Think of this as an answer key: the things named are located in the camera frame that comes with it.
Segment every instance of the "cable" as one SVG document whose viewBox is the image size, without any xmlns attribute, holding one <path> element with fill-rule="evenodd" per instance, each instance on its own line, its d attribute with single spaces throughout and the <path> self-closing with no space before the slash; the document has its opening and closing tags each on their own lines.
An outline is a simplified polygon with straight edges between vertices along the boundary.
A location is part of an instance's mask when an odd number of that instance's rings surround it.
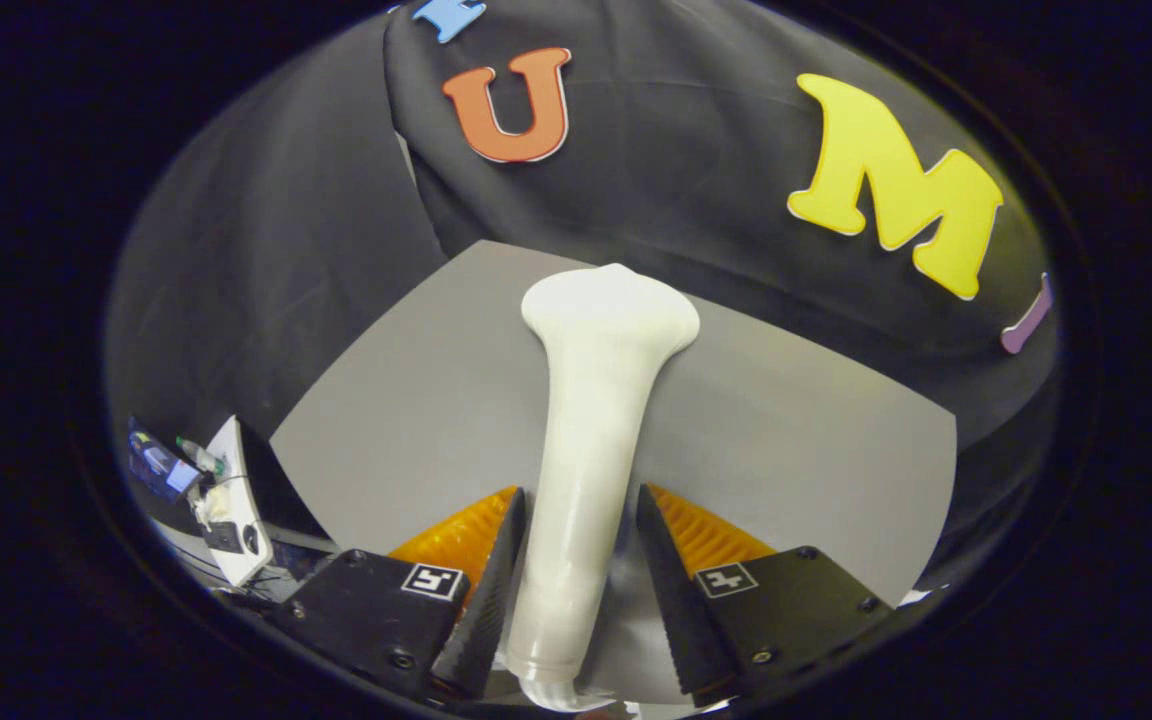
<svg viewBox="0 0 1152 720">
<path fill-rule="evenodd" d="M 184 550 L 183 547 L 180 547 L 177 544 L 173 544 L 172 547 L 177 548 L 177 552 L 182 553 L 182 555 L 188 555 L 190 558 L 194 558 L 198 562 L 202 562 L 207 568 L 215 568 L 217 570 L 220 570 L 220 564 L 215 564 L 215 562 L 207 562 L 206 560 L 204 560 L 204 559 L 198 558 L 197 555 L 195 555 L 195 553 L 189 552 L 188 550 Z"/>
</svg>

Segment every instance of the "blue letter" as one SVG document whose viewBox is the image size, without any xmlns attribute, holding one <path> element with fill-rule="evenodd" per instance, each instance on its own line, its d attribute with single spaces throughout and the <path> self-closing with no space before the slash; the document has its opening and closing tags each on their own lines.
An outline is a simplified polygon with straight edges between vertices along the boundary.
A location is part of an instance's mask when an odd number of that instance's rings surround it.
<svg viewBox="0 0 1152 720">
<path fill-rule="evenodd" d="M 430 0 L 412 14 L 412 20 L 425 18 L 438 28 L 439 45 L 456 37 L 488 8 L 484 3 L 465 5 L 468 0 Z"/>
</svg>

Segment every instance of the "white plastic object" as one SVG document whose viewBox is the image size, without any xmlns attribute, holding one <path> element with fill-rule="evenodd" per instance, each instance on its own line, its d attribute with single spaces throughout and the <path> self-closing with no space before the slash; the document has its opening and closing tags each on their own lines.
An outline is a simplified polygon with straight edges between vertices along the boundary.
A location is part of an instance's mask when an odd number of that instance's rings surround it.
<svg viewBox="0 0 1152 720">
<path fill-rule="evenodd" d="M 506 666 L 536 705 L 612 702 L 573 681 L 594 630 L 649 395 L 700 317 L 682 293 L 623 265 L 543 279 L 522 318 L 550 362 L 550 417 Z"/>
</svg>

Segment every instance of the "electronic device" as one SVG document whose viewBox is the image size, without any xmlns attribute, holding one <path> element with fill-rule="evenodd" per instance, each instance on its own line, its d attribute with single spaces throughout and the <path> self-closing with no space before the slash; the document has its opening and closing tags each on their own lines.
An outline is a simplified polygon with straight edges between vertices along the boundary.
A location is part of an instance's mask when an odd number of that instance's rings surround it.
<svg viewBox="0 0 1152 720">
<path fill-rule="evenodd" d="M 202 541 L 206 543 L 211 550 L 237 553 L 243 551 L 242 541 L 238 540 L 238 523 L 234 523 L 232 520 L 221 520 L 198 526 L 202 529 Z"/>
<path fill-rule="evenodd" d="M 206 471 L 151 435 L 134 416 L 127 425 L 128 469 L 154 495 L 176 502 L 207 477 Z"/>
</svg>

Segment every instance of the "orange letter u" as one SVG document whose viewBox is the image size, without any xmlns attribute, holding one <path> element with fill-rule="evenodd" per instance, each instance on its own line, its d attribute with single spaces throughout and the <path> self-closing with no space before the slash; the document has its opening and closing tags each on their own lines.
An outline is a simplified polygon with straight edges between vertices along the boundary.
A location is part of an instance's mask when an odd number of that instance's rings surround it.
<svg viewBox="0 0 1152 720">
<path fill-rule="evenodd" d="M 456 105 L 456 118 L 470 147 L 495 162 L 535 162 L 558 152 L 567 141 L 561 68 L 571 59 L 570 50 L 545 47 L 511 60 L 509 69 L 526 79 L 526 94 L 531 97 L 531 128 L 521 135 L 505 132 L 497 122 L 488 91 L 495 70 L 467 70 L 445 82 L 444 94 Z"/>
</svg>

